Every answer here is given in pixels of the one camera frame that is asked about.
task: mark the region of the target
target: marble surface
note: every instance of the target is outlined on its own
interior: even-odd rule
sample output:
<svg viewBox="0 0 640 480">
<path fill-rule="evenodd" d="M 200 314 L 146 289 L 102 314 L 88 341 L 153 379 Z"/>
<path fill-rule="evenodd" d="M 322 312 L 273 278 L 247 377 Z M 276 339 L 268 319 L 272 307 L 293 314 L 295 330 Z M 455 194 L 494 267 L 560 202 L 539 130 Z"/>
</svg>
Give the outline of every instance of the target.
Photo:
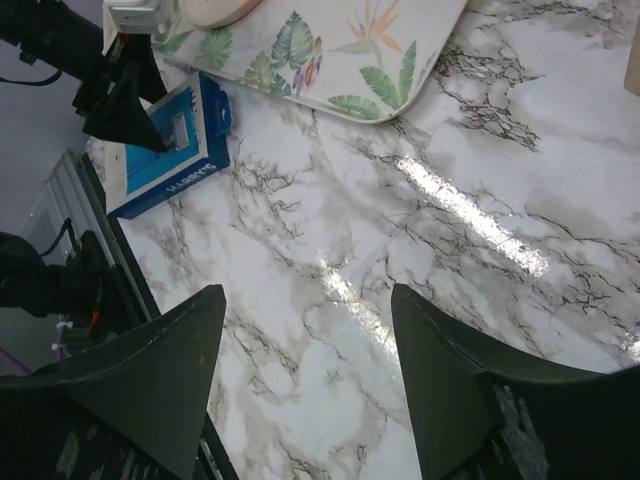
<svg viewBox="0 0 640 480">
<path fill-rule="evenodd" d="M 639 13 L 471 1 L 377 127 L 223 83 L 231 168 L 122 226 L 163 311 L 225 288 L 209 411 L 240 478 L 419 478 L 395 282 L 550 360 L 640 361 Z"/>
</svg>

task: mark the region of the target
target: floral tray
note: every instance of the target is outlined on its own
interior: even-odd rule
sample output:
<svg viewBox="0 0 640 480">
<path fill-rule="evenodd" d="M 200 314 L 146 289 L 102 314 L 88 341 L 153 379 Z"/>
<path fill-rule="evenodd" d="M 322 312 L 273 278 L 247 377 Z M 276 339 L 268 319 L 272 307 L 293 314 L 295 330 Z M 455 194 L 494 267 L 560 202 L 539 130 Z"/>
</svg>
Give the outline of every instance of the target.
<svg viewBox="0 0 640 480">
<path fill-rule="evenodd" d="M 175 3 L 171 28 L 154 39 L 162 56 L 377 123 L 415 98 L 466 0 L 263 0 L 215 30 L 195 28 Z"/>
</svg>

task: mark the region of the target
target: purple cable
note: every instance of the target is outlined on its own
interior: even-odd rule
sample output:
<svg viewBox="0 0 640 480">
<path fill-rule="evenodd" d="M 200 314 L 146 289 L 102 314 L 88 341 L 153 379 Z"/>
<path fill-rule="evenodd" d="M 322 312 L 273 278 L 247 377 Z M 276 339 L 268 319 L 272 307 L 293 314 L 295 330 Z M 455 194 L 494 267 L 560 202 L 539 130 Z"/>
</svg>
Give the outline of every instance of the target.
<svg viewBox="0 0 640 480">
<path fill-rule="evenodd" d="M 4 358 L 7 363 L 10 363 L 14 366 L 16 370 L 19 370 L 23 375 L 30 375 L 31 370 L 29 370 L 20 360 L 7 352 L 4 348 L 0 347 L 0 357 Z"/>
</svg>

